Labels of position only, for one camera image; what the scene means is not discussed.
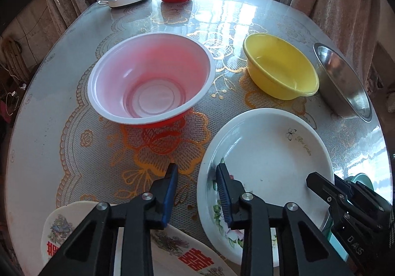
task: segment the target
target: metal bowl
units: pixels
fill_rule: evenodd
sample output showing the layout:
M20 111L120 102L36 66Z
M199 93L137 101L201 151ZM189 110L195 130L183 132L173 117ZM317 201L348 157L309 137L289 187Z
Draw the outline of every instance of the metal bowl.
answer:
M369 97L349 64L331 48L322 43L314 44L319 66L319 92L327 104L343 118L360 117L372 120Z

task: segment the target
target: lace tablecloth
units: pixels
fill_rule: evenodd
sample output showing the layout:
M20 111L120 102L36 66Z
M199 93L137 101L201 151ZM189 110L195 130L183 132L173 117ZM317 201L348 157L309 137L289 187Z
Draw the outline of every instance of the lace tablecloth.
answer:
M217 62L214 83L193 111L171 126L137 129L112 123L88 102L89 73L109 48L150 31L202 42ZM335 49L308 17L272 0L146 0L122 9L96 3L71 25L30 85L9 149L7 219L26 276L43 267L42 228L56 207L78 200L129 201L162 177L169 162L177 163L181 173L171 224L210 246L196 206L199 164L217 131L253 108L280 108L305 120L325 143L336 175L366 173L375 190L392 201L376 114L366 124L339 118L319 94L280 101L263 93L246 72L242 50L244 38L254 32L285 39L314 64L315 42Z

